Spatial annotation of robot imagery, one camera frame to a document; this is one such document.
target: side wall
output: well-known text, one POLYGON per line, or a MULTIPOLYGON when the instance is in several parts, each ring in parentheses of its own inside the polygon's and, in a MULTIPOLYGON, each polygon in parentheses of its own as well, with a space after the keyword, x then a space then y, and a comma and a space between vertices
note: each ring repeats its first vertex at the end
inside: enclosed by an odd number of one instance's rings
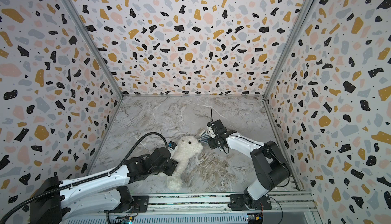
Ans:
POLYGON ((119 99, 60 0, 0 1, 3 216, 45 179, 86 174, 119 99))
POLYGON ((124 94, 262 94, 304 0, 73 0, 124 94))
POLYGON ((315 0, 266 97, 324 223, 391 223, 391 0, 315 0))

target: gray marble surface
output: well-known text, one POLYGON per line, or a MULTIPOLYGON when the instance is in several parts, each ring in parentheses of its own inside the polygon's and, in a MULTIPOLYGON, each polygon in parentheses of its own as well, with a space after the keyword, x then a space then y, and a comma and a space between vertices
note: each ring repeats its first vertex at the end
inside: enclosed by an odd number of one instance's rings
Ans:
MULTIPOLYGON (((261 97, 125 97, 92 173, 115 167, 145 133, 163 134, 167 142, 195 136, 213 119, 258 141, 275 141, 261 97)), ((164 144, 157 136, 145 138, 130 157, 152 153, 164 144)), ((242 192, 256 178, 250 158, 231 150, 225 154, 204 145, 182 174, 179 192, 242 192)), ((131 193, 170 193, 167 176, 149 176, 129 185, 131 193)))

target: fluffy white fur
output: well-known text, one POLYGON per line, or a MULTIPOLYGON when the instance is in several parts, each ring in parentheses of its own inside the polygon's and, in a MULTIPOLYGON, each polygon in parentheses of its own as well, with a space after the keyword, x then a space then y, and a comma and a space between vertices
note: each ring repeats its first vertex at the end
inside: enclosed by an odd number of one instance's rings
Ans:
POLYGON ((171 177, 167 178, 167 186, 173 191, 178 191, 182 188, 181 174, 185 171, 189 159, 196 154, 201 153, 204 148, 201 143, 193 136, 184 136, 177 143, 178 149, 172 156, 173 160, 178 162, 174 173, 171 177))

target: white stuffed animal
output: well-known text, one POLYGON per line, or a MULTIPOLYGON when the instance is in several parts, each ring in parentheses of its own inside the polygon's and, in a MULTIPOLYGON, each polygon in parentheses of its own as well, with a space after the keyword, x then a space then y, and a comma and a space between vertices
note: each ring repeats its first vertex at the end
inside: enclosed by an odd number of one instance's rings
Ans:
POLYGON ((178 149, 175 151, 172 159, 178 162, 174 173, 167 178, 167 186, 173 191, 178 191, 182 188, 181 174, 185 171, 189 159, 196 154, 201 153, 204 148, 201 143, 193 136, 184 136, 177 143, 178 149))

